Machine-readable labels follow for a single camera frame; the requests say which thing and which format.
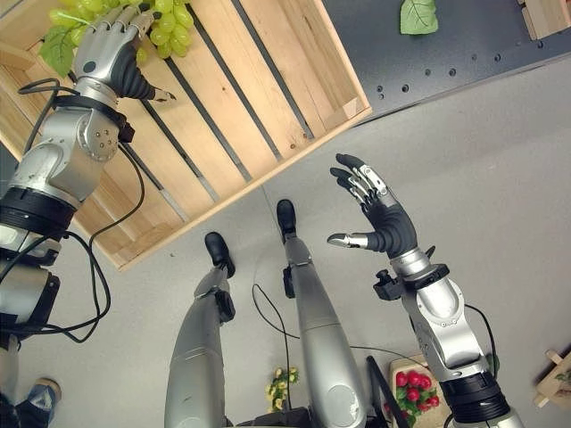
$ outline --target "wooden crate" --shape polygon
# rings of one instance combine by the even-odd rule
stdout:
[[[517,0],[532,40],[571,27],[571,0]]]
[[[56,3],[25,0],[0,20],[0,140],[16,158],[46,100],[17,89],[54,75],[36,52]],[[150,54],[143,66],[148,80],[177,100],[120,101],[136,130],[131,148],[150,174],[141,209],[98,238],[118,268],[182,235],[371,110],[320,0],[191,5],[196,26],[187,57],[163,61]],[[153,49],[148,40],[145,46]],[[91,234],[129,211],[138,195],[137,176],[119,153],[74,220]]]

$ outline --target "wooden crate edge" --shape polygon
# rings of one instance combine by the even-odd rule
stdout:
[[[313,144],[311,144],[310,146],[306,147],[303,151],[295,154],[295,156],[292,156],[291,158],[287,159],[286,161],[284,161],[283,163],[279,164],[275,169],[271,170],[269,173],[265,174],[264,176],[252,181],[249,185],[247,185],[244,189],[242,189],[240,192],[233,194],[232,196],[230,196],[229,198],[227,198],[226,200],[220,202],[217,205],[214,205],[212,208],[210,208],[209,210],[207,210],[206,212],[204,212],[202,215],[200,215],[199,217],[195,218],[194,220],[186,223],[185,225],[183,225],[179,230],[177,230],[176,232],[174,232],[173,234],[167,236],[166,238],[160,240],[158,243],[156,243],[155,245],[152,245],[151,247],[149,247],[148,249],[146,249],[145,251],[141,252],[139,255],[137,255],[136,257],[134,257],[132,260],[130,260],[129,262],[125,263],[124,265],[121,265],[119,267],[119,271],[120,272],[124,272],[126,270],[129,270],[130,268],[132,268],[133,266],[135,266],[138,262],[140,262],[143,259],[146,259],[147,257],[149,257],[151,254],[155,253],[157,250],[159,250],[160,248],[164,247],[165,245],[173,242],[174,240],[176,240],[177,238],[179,238],[181,235],[185,234],[186,232],[188,232],[189,230],[191,230],[193,227],[199,225],[200,223],[202,223],[203,221],[205,221],[206,219],[212,217],[214,214],[216,214],[217,212],[223,210],[224,208],[226,208],[228,205],[230,205],[231,203],[237,201],[238,199],[242,198],[243,196],[247,195],[249,192],[253,191],[254,189],[258,188],[260,185],[264,184],[266,181],[268,181],[269,179],[273,178],[274,176],[276,176],[277,174],[279,174],[280,172],[282,172],[283,170],[289,168],[291,165],[293,165],[295,162],[297,162],[299,159],[303,158],[304,156],[307,156],[309,153],[313,152],[314,150],[316,150],[317,148],[319,148],[321,145],[325,144],[327,141],[329,141],[330,139],[332,139],[333,137],[339,135],[340,133],[342,133],[344,130],[347,130],[348,128],[350,128],[352,125],[360,122],[361,120],[365,119],[370,113],[372,112],[372,108],[370,107],[370,105],[368,105],[368,103],[365,104],[365,108],[356,116],[354,116],[353,118],[351,118],[350,120],[347,120],[345,123],[343,123],[342,125],[339,125],[337,128],[332,129],[331,132],[329,132],[328,134],[322,136],[321,138],[319,138],[317,141],[315,141]]]

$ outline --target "gray concrete floor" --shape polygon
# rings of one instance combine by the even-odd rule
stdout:
[[[275,203],[290,198],[298,233],[353,344],[407,354],[418,351],[399,302],[371,289],[385,256],[331,247],[334,232],[367,231],[349,194],[328,175],[336,152],[360,156],[393,187],[417,226],[419,242],[436,245],[467,301],[492,323],[500,384],[527,427],[569,426],[569,414],[533,405],[543,352],[571,341],[571,59],[503,78],[347,131],[125,273],[106,261],[112,311],[93,338],[36,337],[21,349],[19,394],[50,375],[63,401],[53,427],[161,426],[170,353],[192,293],[209,269],[203,236],[221,232],[236,260],[231,280],[235,320],[222,328],[228,417],[263,414],[264,385],[285,364],[282,337],[258,317],[252,282],[260,283],[297,331],[294,302],[282,292],[285,257]],[[82,251],[65,243],[54,272],[62,279],[52,321],[68,325],[93,312]],[[481,320],[468,312],[485,350]],[[292,362],[300,366],[298,342]],[[364,367],[365,351],[354,353]],[[383,368],[393,359],[374,352]],[[295,406],[307,405],[302,380]]]

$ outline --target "green leaf on table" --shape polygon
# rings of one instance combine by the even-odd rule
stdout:
[[[70,72],[73,63],[73,42],[70,31],[62,25],[51,27],[44,36],[39,54],[44,61],[63,78]]]
[[[401,34],[430,34],[438,30],[434,0],[404,0]]]
[[[404,399],[407,396],[407,389],[403,386],[396,387],[396,398]]]

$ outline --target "black wire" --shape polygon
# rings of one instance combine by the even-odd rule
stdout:
[[[261,289],[261,287],[258,284],[255,284],[256,288],[258,288],[264,295],[264,297],[266,298],[266,300],[268,301],[268,303],[270,305],[272,305],[272,307],[274,307],[273,302],[271,301],[271,299],[268,297],[268,295]],[[252,288],[252,300],[253,300],[253,304],[256,307],[256,310],[258,311],[258,314],[260,315],[260,317],[270,326],[272,327],[274,330],[285,334],[288,337],[291,337],[293,339],[300,339],[300,336],[296,336],[295,334],[290,334],[289,332],[287,332],[285,329],[280,329],[277,325],[273,324],[271,321],[269,321],[266,316],[263,314],[263,312],[261,311],[260,305],[258,304],[258,300],[256,299],[256,295],[253,292],[254,289]],[[415,364],[420,364],[418,361],[416,361],[413,358],[407,357],[406,355],[401,354],[400,352],[396,352],[394,350],[385,350],[383,348],[375,348],[375,347],[371,347],[371,346],[360,346],[360,345],[350,345],[349,346],[351,349],[353,350],[377,350],[379,352],[386,352],[389,354],[393,354],[396,355],[398,357],[401,358],[406,358],[409,361],[412,361]]]
[[[285,343],[285,364],[287,366],[287,405],[289,406],[289,409],[292,409],[292,396],[289,392],[289,348],[287,347],[287,336],[288,334],[286,333],[286,326],[284,325],[284,319],[282,318],[282,315],[279,313],[279,310],[277,310],[276,305],[274,305],[274,302],[271,301],[271,299],[268,297],[268,295],[266,294],[266,292],[264,292],[261,287],[257,284],[253,284],[252,285],[252,299],[255,301],[256,297],[255,297],[255,289],[258,288],[258,290],[260,290],[260,292],[264,295],[264,297],[266,298],[266,300],[268,301],[269,305],[274,309],[274,311],[276,312],[277,317],[279,318],[279,323],[282,325],[282,333],[284,335],[284,343]]]
[[[131,155],[128,153],[128,151],[121,144],[119,145],[119,149],[123,152],[125,157],[127,157],[128,161],[131,162],[131,165],[133,165],[133,168],[135,169],[135,172],[137,173],[137,178],[139,180],[139,188],[140,188],[139,199],[137,201],[137,204],[127,214],[125,214],[123,217],[113,221],[109,225],[102,227],[101,229],[99,229],[98,231],[96,231],[95,233],[93,233],[91,235],[91,237],[89,238],[89,244],[88,244],[89,250],[91,250],[91,251],[93,251],[93,244],[94,244],[94,241],[95,241],[97,236],[104,234],[109,229],[116,227],[118,224],[120,224],[121,222],[123,222],[127,218],[131,217],[133,214],[135,214],[135,212],[139,208],[141,208],[141,205],[143,205],[143,201],[145,200],[145,181],[143,180],[143,176],[141,175],[141,171],[139,170],[137,164],[135,163],[135,161],[133,160]],[[97,314],[97,316],[99,316],[100,315],[100,308],[99,308],[99,300],[97,298],[97,290],[95,287],[95,269],[94,269],[94,265],[92,263],[89,264],[89,270],[91,273],[91,290],[93,293],[93,302],[95,304],[95,313]],[[89,336],[93,333],[93,331],[97,328],[98,322],[99,321],[97,320],[93,323],[93,325],[91,326],[91,329],[89,330],[89,332],[86,334],[86,337],[84,338],[85,340],[88,339]]]
[[[49,83],[49,82],[54,83],[54,85],[40,86],[43,85],[44,83]],[[37,117],[36,123],[34,124],[34,127],[32,128],[32,131],[29,134],[28,141],[26,142],[26,145],[24,145],[22,156],[26,154],[33,145],[34,139],[36,138],[37,132],[39,131],[39,127],[44,122],[44,119],[46,119],[46,115],[49,112],[50,108],[54,105],[55,97],[58,95],[58,92],[66,91],[75,95],[79,95],[79,92],[76,91],[75,89],[71,89],[70,87],[66,86],[60,86],[60,81],[57,78],[43,78],[41,80],[36,80],[35,82],[28,83],[27,85],[22,86],[20,89],[18,89],[18,94],[27,95],[27,94],[34,94],[36,92],[48,92],[48,91],[52,91],[52,94],[47,99],[46,105],[44,105],[44,108]]]
[[[443,428],[448,428],[448,426],[450,425],[450,422],[452,422],[452,419],[454,418],[454,415],[452,413],[450,413],[448,415],[448,417],[446,418],[446,420],[444,421],[444,426]]]
[[[13,259],[11,259],[6,266],[4,267],[4,269],[2,269],[2,273],[0,273],[0,283],[2,283],[2,281],[4,280],[4,278],[6,278],[6,276],[10,273],[10,271],[12,270],[12,268],[14,266],[16,266],[16,264],[23,258],[26,256],[26,254],[28,254],[30,251],[34,250],[39,244],[41,244],[43,241],[47,241],[48,239],[50,239],[51,236],[46,235],[46,236],[42,236],[41,238],[36,239],[33,243],[31,243],[30,245],[28,245],[26,248],[24,248],[22,251],[20,251],[16,257],[14,257]]]
[[[490,323],[488,322],[488,318],[485,316],[484,312],[482,310],[478,309],[476,306],[472,306],[472,305],[468,305],[468,304],[465,304],[464,306],[476,311],[478,314],[480,314],[480,316],[484,320],[485,328],[488,330],[488,334],[490,335],[490,344],[492,345],[492,359],[493,359],[492,373],[493,373],[493,378],[497,379],[498,378],[498,365],[496,364],[496,361],[498,361],[498,354],[496,353],[496,341],[493,339],[492,328],[490,327]]]
[[[103,234],[104,232],[108,231],[112,227],[117,226],[119,223],[121,223],[125,219],[132,216],[141,207],[141,205],[143,204],[143,201],[145,199],[145,182],[143,180],[143,176],[141,175],[141,172],[140,172],[137,164],[135,163],[135,161],[131,158],[131,156],[128,154],[128,152],[121,145],[119,146],[119,148],[125,154],[125,156],[127,156],[128,160],[131,162],[131,165],[133,165],[133,168],[135,169],[135,172],[137,173],[137,178],[139,180],[141,193],[140,193],[139,200],[138,200],[137,204],[135,205],[135,207],[133,207],[123,217],[119,218],[118,220],[112,222],[111,224],[109,224],[109,225],[99,229],[98,231],[94,232],[91,235],[91,237],[89,238],[89,243],[86,243],[85,240],[81,236],[79,236],[79,235],[77,235],[71,231],[61,232],[62,237],[65,239],[67,239],[69,237],[76,239],[81,244],[81,246],[84,248],[84,250],[86,251],[86,253],[89,257],[92,293],[93,293],[93,297],[94,297],[95,312],[96,312],[95,317],[93,317],[93,318],[91,318],[91,319],[89,319],[83,323],[71,325],[69,327],[60,327],[58,325],[52,325],[52,324],[33,325],[33,324],[28,324],[28,323],[22,323],[22,324],[18,324],[14,328],[2,327],[3,332],[12,333],[12,334],[25,334],[25,335],[62,333],[62,334],[65,334],[67,337],[69,337],[70,339],[72,339],[76,343],[83,343],[87,339],[89,339],[91,334],[93,334],[94,330],[96,329],[96,327],[99,323],[99,320],[101,320],[109,312],[109,309],[111,308],[111,299],[112,299],[111,298],[111,292],[109,289],[109,285],[107,284],[107,280],[105,279],[103,271],[99,265],[99,262],[97,261],[97,258],[95,257],[95,254],[93,253],[94,240],[98,235]],[[22,259],[28,252],[30,252],[34,248],[36,248],[39,244],[41,244],[42,242],[46,241],[47,239],[49,239],[51,237],[52,236],[49,236],[49,235],[43,236],[43,237],[37,239],[36,241],[34,241],[28,247],[24,248],[22,251],[20,251],[4,267],[2,273],[0,274],[0,282],[2,282],[2,280],[6,277],[6,275],[8,275],[10,270],[16,265],[16,263],[20,259]],[[99,280],[100,280],[102,287],[103,287],[103,292],[105,294],[105,307],[103,309],[103,312],[101,311],[101,308],[99,306],[99,300],[97,298],[95,273],[97,273],[97,276],[99,277]],[[78,336],[76,336],[75,334],[70,333],[72,331],[78,330],[79,328],[87,327],[89,325],[91,325],[91,328],[86,333],[86,335],[84,337],[82,337],[81,339]]]

